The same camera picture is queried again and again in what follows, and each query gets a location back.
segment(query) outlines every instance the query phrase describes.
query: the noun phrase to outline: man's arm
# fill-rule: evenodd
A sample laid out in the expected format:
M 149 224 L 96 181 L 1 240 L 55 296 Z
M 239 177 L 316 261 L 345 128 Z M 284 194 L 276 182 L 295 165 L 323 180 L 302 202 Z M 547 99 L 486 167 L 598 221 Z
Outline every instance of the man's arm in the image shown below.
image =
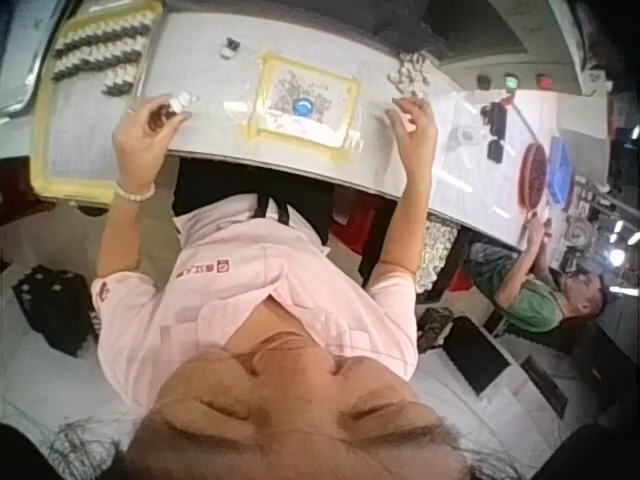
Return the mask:
M 551 276 L 551 272 L 549 271 L 549 263 L 547 262 L 547 243 L 544 240 L 540 243 L 538 254 L 533 262 L 533 274 L 538 280 L 548 287 L 553 289 L 557 288 L 553 277 Z
M 536 260 L 540 244 L 544 237 L 544 227 L 537 215 L 531 217 L 528 223 L 529 238 L 526 250 L 518 257 L 509 273 L 502 281 L 495 294 L 494 300 L 498 306 L 508 309 L 516 297 L 520 294 L 522 284 L 527 279 L 529 270 Z
M 420 266 L 431 193 L 431 169 L 438 140 L 429 104 L 417 98 L 395 99 L 394 103 L 410 116 L 410 122 L 416 128 L 408 132 L 400 114 L 395 110 L 387 111 L 407 184 L 391 218 L 380 261 L 371 276 L 372 283 L 392 271 L 404 271 L 413 276 Z

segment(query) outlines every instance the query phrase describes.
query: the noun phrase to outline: red round tray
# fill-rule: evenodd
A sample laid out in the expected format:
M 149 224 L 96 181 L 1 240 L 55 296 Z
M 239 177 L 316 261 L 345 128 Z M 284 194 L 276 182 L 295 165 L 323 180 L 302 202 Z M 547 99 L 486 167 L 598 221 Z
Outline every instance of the red round tray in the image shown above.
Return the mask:
M 530 144 L 524 152 L 520 169 L 519 200 L 522 208 L 535 210 L 540 205 L 547 186 L 548 159 L 544 147 Z

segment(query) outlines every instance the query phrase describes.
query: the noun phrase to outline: pile of white pieces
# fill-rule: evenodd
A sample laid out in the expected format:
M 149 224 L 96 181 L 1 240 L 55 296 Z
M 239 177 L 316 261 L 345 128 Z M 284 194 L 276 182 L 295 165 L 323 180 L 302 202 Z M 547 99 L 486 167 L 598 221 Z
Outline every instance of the pile of white pieces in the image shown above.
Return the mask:
M 403 96 L 424 98 L 429 87 L 431 62 L 426 52 L 401 53 L 398 73 L 389 74 L 389 81 Z
M 148 35 L 155 16 L 153 11 L 145 10 L 115 20 L 96 22 L 69 32 L 58 40 L 53 55 L 55 58 L 61 58 L 82 47 L 114 42 L 126 37 Z
M 447 261 L 453 242 L 458 236 L 459 226 L 444 219 L 429 216 L 424 227 L 422 263 L 416 273 L 416 291 L 428 292 L 438 278 L 438 273 Z
M 136 83 L 138 65 L 125 63 L 107 70 L 102 93 L 110 97 L 120 97 L 128 94 Z
M 142 58 L 147 37 L 124 38 L 114 42 L 81 47 L 60 58 L 53 69 L 52 80 L 76 76 L 81 72 L 100 72 L 125 63 L 135 63 Z

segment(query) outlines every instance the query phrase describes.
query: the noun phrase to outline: red button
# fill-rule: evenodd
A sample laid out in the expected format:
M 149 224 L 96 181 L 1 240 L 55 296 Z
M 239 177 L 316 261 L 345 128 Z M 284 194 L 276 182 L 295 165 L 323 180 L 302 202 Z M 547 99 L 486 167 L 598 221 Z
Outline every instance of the red button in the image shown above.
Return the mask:
M 553 89 L 553 82 L 546 75 L 543 75 L 543 74 L 537 75 L 536 76 L 536 83 L 538 84 L 538 88 L 541 89 L 541 90 L 552 90 Z

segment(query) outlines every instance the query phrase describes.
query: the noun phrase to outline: green shirt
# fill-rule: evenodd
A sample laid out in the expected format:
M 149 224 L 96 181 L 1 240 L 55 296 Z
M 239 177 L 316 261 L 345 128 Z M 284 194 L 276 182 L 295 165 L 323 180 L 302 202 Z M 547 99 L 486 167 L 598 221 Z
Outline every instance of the green shirt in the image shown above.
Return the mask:
M 465 270 L 478 290 L 495 305 L 496 292 L 514 263 L 510 257 L 487 263 L 469 261 Z M 527 277 L 520 293 L 504 314 L 515 326 L 533 333 L 548 332 L 562 320 L 556 291 L 532 275 Z

